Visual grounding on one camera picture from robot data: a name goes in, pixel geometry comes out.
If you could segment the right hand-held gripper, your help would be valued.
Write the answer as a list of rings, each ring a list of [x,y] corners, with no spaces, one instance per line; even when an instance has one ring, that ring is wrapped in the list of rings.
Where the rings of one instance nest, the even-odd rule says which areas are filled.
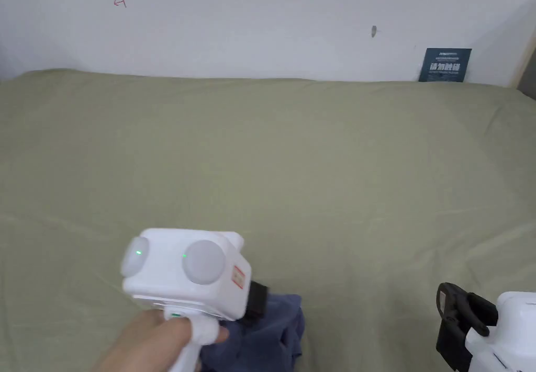
[[[534,292],[504,292],[496,307],[441,283],[436,305],[442,319],[436,350],[453,371],[535,371]]]

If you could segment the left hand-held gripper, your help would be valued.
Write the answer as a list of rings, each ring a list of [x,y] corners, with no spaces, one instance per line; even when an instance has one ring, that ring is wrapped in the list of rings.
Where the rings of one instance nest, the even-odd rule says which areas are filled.
[[[202,347],[214,344],[220,321],[252,325],[264,317],[268,288],[252,268],[236,232],[151,228],[134,237],[121,263],[122,289],[164,318],[186,318],[192,338],[171,371],[194,371]]]

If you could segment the person's left hand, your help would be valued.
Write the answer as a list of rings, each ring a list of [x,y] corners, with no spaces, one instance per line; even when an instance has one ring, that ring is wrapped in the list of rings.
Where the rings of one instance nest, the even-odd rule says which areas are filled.
[[[166,320],[160,310],[142,311],[125,326],[92,371],[169,371],[191,336],[189,319]]]

